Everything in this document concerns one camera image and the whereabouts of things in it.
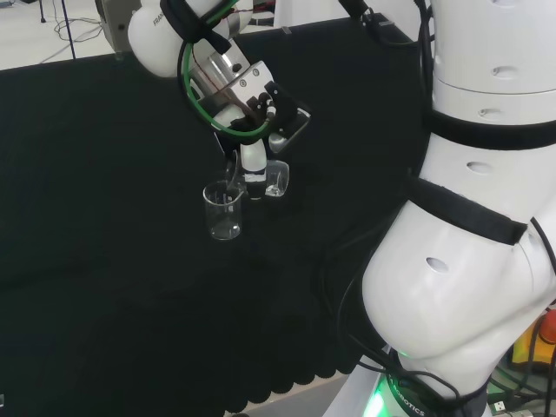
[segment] yellow object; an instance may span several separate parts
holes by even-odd
[[[531,325],[527,331],[521,335],[521,337],[513,345],[513,357],[512,362],[514,365],[526,364],[529,360],[529,348],[531,347],[531,339],[533,337],[533,329],[535,323]],[[537,342],[535,343],[535,354],[533,356],[533,363],[545,363],[550,366],[550,360],[553,356],[555,345],[549,345],[542,341],[542,339],[537,336]]]

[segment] clear glass cup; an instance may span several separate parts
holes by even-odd
[[[202,196],[210,235],[219,241],[231,241],[242,232],[243,190],[226,181],[209,184]]]
[[[282,197],[289,184],[289,165],[282,161],[268,161],[267,192],[270,197]]]

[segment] black table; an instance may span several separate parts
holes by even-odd
[[[220,417],[353,369],[314,269],[420,162],[418,57],[348,20],[292,32],[239,40],[314,119],[287,197],[247,207],[228,243],[203,222],[222,160],[175,80],[132,56],[0,73],[0,415]],[[372,244],[334,261],[334,302]]]

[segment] table leg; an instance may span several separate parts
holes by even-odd
[[[68,12],[66,11],[66,2],[62,0],[63,18],[66,21],[66,28],[68,30],[69,46],[71,47],[71,55],[76,59],[76,50],[73,47],[73,39],[71,39],[70,21],[68,20]]]
[[[46,23],[46,19],[44,18],[44,11],[43,11],[43,0],[38,0],[38,5],[41,6],[41,23]]]

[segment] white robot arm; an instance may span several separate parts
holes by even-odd
[[[172,9],[184,5],[193,19],[184,17],[183,10]],[[265,193],[267,148],[281,153],[307,125],[310,114],[274,83],[263,62],[251,65],[231,41],[247,26],[252,9],[252,0],[143,0],[129,23],[129,43],[153,74],[183,78],[182,89],[187,90],[192,109],[211,126],[226,157],[241,164],[249,195],[259,198]],[[199,39],[184,40],[187,23],[196,24],[195,20],[212,23],[212,30]],[[224,42],[230,40],[220,53],[209,42],[215,34]],[[186,62],[189,67],[182,68]],[[238,123],[241,131],[234,128]],[[258,131],[257,136],[248,135]],[[267,195],[276,196],[270,191]]]
[[[234,9],[214,30],[230,38],[247,24],[249,12],[239,10],[252,9],[251,0],[188,0],[198,17],[213,16],[222,3]],[[362,13],[361,2],[341,3],[359,3],[348,11]],[[400,365],[446,382],[420,377],[447,401],[458,397],[461,407],[444,415],[488,416],[481,395],[494,367],[556,299],[546,245],[527,226],[535,216],[556,244],[556,2],[433,0],[432,6],[433,134],[412,198],[368,265],[363,299]],[[176,63],[183,40],[157,0],[143,0],[129,40],[154,74],[182,75]],[[246,116],[249,99],[272,81],[264,64],[250,65],[233,44],[221,55],[200,41],[195,58],[187,70],[202,103],[221,91],[235,99],[212,115],[221,125]],[[423,59],[429,66],[429,57]],[[279,146],[288,138],[274,139]],[[242,145],[252,173],[266,166],[263,150],[260,142]],[[416,405],[419,394],[408,400],[399,383],[385,380],[388,414],[429,417],[426,405]]]

